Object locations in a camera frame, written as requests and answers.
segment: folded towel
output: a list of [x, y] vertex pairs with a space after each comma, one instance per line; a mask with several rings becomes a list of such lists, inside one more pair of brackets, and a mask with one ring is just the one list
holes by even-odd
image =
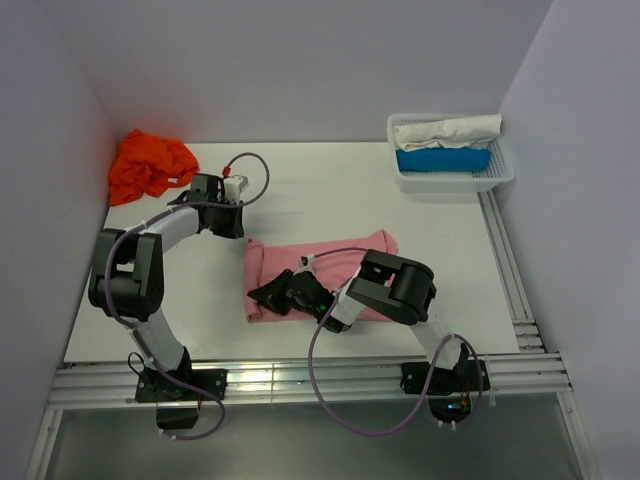
[[143, 193], [159, 197], [170, 187], [183, 187], [199, 170], [198, 160], [180, 140], [134, 130], [118, 147], [109, 172], [111, 206], [133, 202]]
[[[292, 310], [282, 316], [258, 306], [247, 297], [254, 288], [266, 285], [285, 268], [294, 272], [300, 268], [300, 257], [344, 247], [363, 247], [381, 252], [398, 253], [395, 240], [384, 230], [378, 230], [366, 238], [338, 240], [335, 242], [307, 243], [285, 247], [265, 247], [260, 240], [250, 239], [244, 250], [244, 308], [249, 322], [277, 322], [279, 320], [303, 320], [310, 316]], [[364, 252], [341, 252], [321, 257], [313, 262], [316, 278], [327, 290], [333, 291], [351, 278], [360, 266]], [[385, 316], [366, 309], [361, 320], [388, 320]]]
[[452, 118], [393, 127], [396, 145], [405, 152], [420, 148], [485, 148], [500, 135], [502, 115]]
[[479, 172], [486, 170], [491, 152], [475, 148], [421, 148], [396, 150], [401, 172]]

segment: cable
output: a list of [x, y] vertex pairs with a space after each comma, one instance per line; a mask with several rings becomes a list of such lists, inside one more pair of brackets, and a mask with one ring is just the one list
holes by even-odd
[[[364, 251], [366, 251], [366, 249], [359, 248], [359, 247], [338, 248], [336, 250], [329, 250], [327, 252], [319, 253], [319, 254], [316, 255], [316, 258], [325, 256], [325, 255], [329, 255], [329, 254], [332, 254], [332, 253], [344, 252], [344, 251], [349, 251], [349, 250], [364, 250]], [[309, 353], [307, 355], [307, 365], [308, 365], [308, 368], [309, 368], [309, 378], [311, 379], [311, 386], [313, 387], [313, 391], [315, 392], [316, 397], [318, 398], [318, 401], [320, 402], [320, 405], [325, 410], [325, 412], [327, 412], [341, 426], [343, 426], [344, 428], [346, 428], [347, 430], [349, 430], [349, 431], [351, 431], [353, 433], [357, 433], [358, 435], [364, 435], [366, 437], [384, 437], [386, 435], [391, 435], [393, 433], [396, 433], [398, 430], [400, 430], [403, 427], [405, 427], [406, 425], [408, 425], [409, 422], [411, 422], [411, 420], [413, 420], [413, 418], [416, 416], [416, 414], [420, 410], [420, 407], [422, 406], [422, 403], [424, 402], [424, 400], [425, 400], [425, 398], [427, 396], [427, 391], [429, 390], [429, 385], [431, 384], [431, 379], [433, 377], [433, 372], [435, 371], [435, 366], [436, 366], [436, 363], [438, 361], [438, 358], [440, 357], [440, 354], [442, 353], [442, 350], [444, 349], [445, 345], [447, 343], [449, 343], [449, 341], [451, 341], [454, 338], [457, 338], [463, 344], [465, 344], [467, 346], [467, 348], [469, 348], [469, 350], [473, 354], [473, 358], [475, 360], [476, 368], [478, 370], [478, 380], [479, 380], [479, 383], [478, 383], [478, 385], [479, 385], [478, 398], [476, 400], [475, 405], [471, 409], [471, 412], [469, 412], [469, 415], [464, 420], [458, 422], [457, 424], [459, 425], [459, 424], [462, 424], [464, 422], [467, 422], [467, 421], [471, 420], [471, 418], [473, 417], [473, 415], [475, 414], [475, 412], [479, 408], [480, 400], [482, 399], [482, 387], [483, 387], [483, 384], [484, 384], [484, 378], [482, 377], [482, 367], [480, 365], [480, 360], [478, 359], [478, 354], [474, 350], [473, 346], [464, 337], [462, 337], [462, 335], [458, 335], [458, 334], [447, 335], [446, 337], [444, 337], [442, 339], [442, 341], [440, 342], [440, 345], [438, 345], [438, 348], [436, 349], [436, 352], [433, 355], [433, 358], [431, 359], [431, 365], [429, 366], [429, 371], [427, 372], [427, 378], [426, 378], [426, 380], [424, 382], [424, 386], [422, 387], [422, 392], [420, 392], [420, 397], [418, 398], [418, 401], [416, 402], [415, 406], [413, 407], [413, 410], [411, 410], [409, 412], [409, 414], [400, 423], [398, 423], [397, 425], [394, 425], [393, 427], [390, 427], [390, 428], [388, 428], [386, 430], [367, 430], [367, 429], [364, 429], [364, 428], [360, 428], [360, 427], [358, 427], [356, 425], [350, 424], [346, 420], [342, 419], [337, 413], [335, 413], [332, 410], [331, 406], [324, 399], [324, 397], [322, 396], [322, 393], [320, 392], [320, 389], [318, 388], [318, 382], [316, 381], [316, 376], [315, 376], [314, 371], [313, 371], [313, 350], [315, 348], [316, 341], [318, 340], [318, 336], [320, 335], [320, 332], [322, 331], [322, 328], [324, 327], [325, 323], [327, 323], [327, 320], [331, 316], [331, 312], [333, 312], [333, 309], [338, 304], [338, 298], [339, 298], [339, 295], [336, 295], [335, 299], [333, 300], [333, 303], [331, 304], [331, 307], [329, 307], [329, 310], [327, 310], [327, 312], [324, 314], [324, 317], [322, 317], [322, 320], [320, 320], [320, 322], [318, 323], [318, 326], [316, 327], [315, 332], [313, 332], [313, 336], [311, 337], [311, 343], [309, 344]]]
[[144, 359], [142, 358], [142, 355], [140, 355], [138, 352], [131, 352], [127, 356], [127, 365], [129, 365], [129, 369], [139, 377], [140, 376], [140, 372], [137, 371], [135, 368], [133, 368], [133, 365], [131, 365], [131, 357], [133, 355], [137, 356], [138, 360], [140, 360], [140, 363], [142, 363], [143, 365], [144, 365]]
[[224, 168], [225, 174], [228, 175], [231, 172], [231, 165], [233, 165], [237, 160], [239, 160], [242, 157], [254, 157], [254, 158], [258, 159], [260, 161], [260, 163], [262, 163], [262, 166], [264, 167], [264, 171], [265, 171], [264, 186], [262, 187], [262, 190], [260, 190], [260, 192], [258, 192], [258, 194], [255, 197], [253, 197], [252, 199], [250, 199], [250, 200], [248, 200], [248, 201], [246, 201], [244, 203], [240, 203], [240, 204], [226, 204], [226, 203], [215, 203], [215, 202], [187, 202], [187, 203], [181, 203], [179, 205], [174, 205], [171, 208], [169, 208], [168, 210], [165, 210], [164, 212], [161, 212], [161, 213], [151, 217], [151, 219], [147, 220], [146, 223], [137, 225], [136, 227], [133, 227], [132, 229], [127, 230], [122, 235], [120, 235], [120, 237], [118, 237], [118, 239], [114, 242], [113, 246], [111, 247], [111, 250], [109, 251], [109, 255], [107, 255], [107, 261], [105, 263], [104, 296], [105, 296], [105, 301], [107, 303], [107, 308], [108, 308], [109, 313], [111, 314], [111, 316], [118, 323], [120, 323], [121, 325], [126, 327], [131, 332], [131, 334], [134, 337], [136, 343], [140, 347], [140, 350], [142, 351], [142, 353], [147, 357], [147, 359], [149, 359], [149, 361], [151, 361], [153, 367], [156, 369], [156, 371], [160, 375], [162, 375], [165, 379], [169, 380], [171, 383], [173, 383], [174, 385], [177, 385], [178, 387], [185, 388], [187, 390], [191, 390], [192, 392], [200, 394], [203, 397], [206, 397], [209, 400], [212, 400], [212, 401], [216, 402], [218, 404], [218, 407], [220, 407], [220, 418], [219, 418], [218, 422], [213, 427], [211, 427], [209, 430], [207, 430], [207, 431], [205, 431], [203, 433], [200, 433], [200, 434], [197, 434], [197, 435], [173, 435], [173, 434], [170, 434], [170, 433], [167, 433], [167, 432], [164, 432], [164, 431], [162, 432], [164, 435], [166, 435], [168, 437], [171, 437], [174, 440], [199, 440], [201, 438], [208, 437], [209, 435], [214, 433], [216, 430], [218, 430], [222, 426], [222, 422], [224, 422], [224, 418], [225, 418], [225, 415], [226, 415], [226, 411], [225, 411], [224, 405], [222, 404], [220, 399], [218, 399], [215, 395], [207, 392], [206, 390], [203, 390], [201, 388], [198, 388], [198, 387], [195, 387], [195, 386], [190, 385], [188, 383], [185, 383], [185, 382], [183, 382], [181, 380], [178, 380], [177, 378], [174, 378], [171, 375], [169, 375], [169, 373], [167, 373], [164, 370], [164, 367], [162, 365], [160, 365], [160, 363], [153, 357], [153, 353], [149, 349], [148, 345], [145, 343], [144, 338], [136, 330], [136, 324], [131, 322], [131, 321], [128, 321], [128, 320], [125, 320], [124, 318], [122, 318], [122, 316], [120, 316], [120, 314], [116, 310], [115, 304], [113, 302], [113, 295], [112, 295], [112, 292], [111, 292], [111, 270], [113, 268], [113, 262], [115, 261], [116, 252], [118, 251], [120, 246], [124, 243], [124, 241], [127, 238], [129, 238], [131, 235], [135, 235], [136, 233], [140, 233], [142, 230], [147, 229], [151, 225], [159, 222], [163, 218], [168, 217], [169, 215], [171, 215], [174, 212], [177, 212], [178, 210], [181, 210], [181, 209], [187, 208], [187, 207], [201, 207], [201, 206], [204, 206], [204, 207], [216, 207], [216, 208], [229, 208], [229, 209], [243, 208], [243, 207], [246, 207], [248, 205], [251, 205], [251, 204], [257, 202], [264, 195], [264, 193], [267, 191], [267, 188], [269, 187], [269, 183], [271, 182], [271, 172], [269, 170], [269, 165], [267, 165], [267, 162], [264, 160], [264, 158], [262, 158], [257, 153], [244, 152], [244, 153], [240, 153], [240, 154], [236, 155], [231, 160], [229, 160], [229, 162], [227, 163], [226, 167]]
[[322, 252], [322, 253], [317, 253], [315, 255], [316, 258], [322, 258], [322, 257], [326, 257], [327, 255], [333, 255], [334, 253], [341, 253], [341, 252], [350, 252], [350, 251], [354, 251], [354, 252], [366, 252], [367, 250], [369, 250], [368, 248], [364, 248], [364, 247], [342, 247], [342, 248], [336, 248], [335, 250], [327, 250], [326, 252]]

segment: metal frame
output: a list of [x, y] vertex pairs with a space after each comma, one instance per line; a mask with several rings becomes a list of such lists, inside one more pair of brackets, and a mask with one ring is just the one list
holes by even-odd
[[49, 461], [56, 444], [58, 429], [62, 421], [62, 410], [46, 410], [40, 425], [40, 432], [31, 454], [31, 462], [27, 469], [27, 480], [44, 480], [49, 468]]
[[584, 480], [602, 480], [602, 473], [593, 454], [587, 431], [578, 412], [573, 392], [558, 393], [558, 402]]
[[[598, 479], [593, 453], [572, 397], [562, 358], [547, 353], [531, 315], [518, 268], [491, 192], [478, 194], [493, 252], [508, 299], [520, 354], [486, 355], [492, 384], [490, 397], [557, 393], [584, 478]], [[399, 388], [400, 365], [421, 357], [318, 360], [316, 376], [327, 400], [364, 401], [407, 398]], [[194, 368], [229, 370], [225, 403], [307, 403], [316, 398], [306, 361], [196, 362]], [[155, 408], [133, 400], [137, 378], [126, 364], [65, 365], [56, 372], [27, 479], [44, 477], [64, 410]], [[194, 406], [172, 402], [167, 406]]]

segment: white cloth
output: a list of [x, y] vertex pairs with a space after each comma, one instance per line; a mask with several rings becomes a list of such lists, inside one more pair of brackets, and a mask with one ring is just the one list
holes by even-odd
[[502, 115], [463, 117], [393, 127], [396, 145], [405, 152], [421, 148], [484, 148], [500, 135]]

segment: red cloth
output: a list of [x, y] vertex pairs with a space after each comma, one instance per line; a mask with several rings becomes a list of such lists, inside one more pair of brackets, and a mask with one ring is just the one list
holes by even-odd
[[[282, 273], [285, 268], [294, 272], [299, 268], [300, 257], [344, 247], [362, 247], [381, 252], [398, 253], [398, 246], [391, 235], [378, 230], [366, 238], [338, 240], [334, 242], [307, 243], [285, 247], [265, 247], [260, 240], [250, 239], [244, 248], [244, 310], [249, 322], [278, 322], [280, 320], [303, 320], [311, 318], [302, 312], [291, 310], [282, 316], [260, 307], [247, 293], [262, 287]], [[364, 252], [341, 252], [321, 257], [313, 262], [316, 278], [328, 290], [335, 290], [347, 278], [353, 276]], [[366, 309], [359, 317], [361, 320], [389, 321], [384, 315]]]
[[133, 202], [143, 193], [159, 197], [167, 188], [189, 184], [199, 169], [198, 160], [180, 140], [145, 135], [136, 129], [118, 147], [107, 179], [109, 204]]

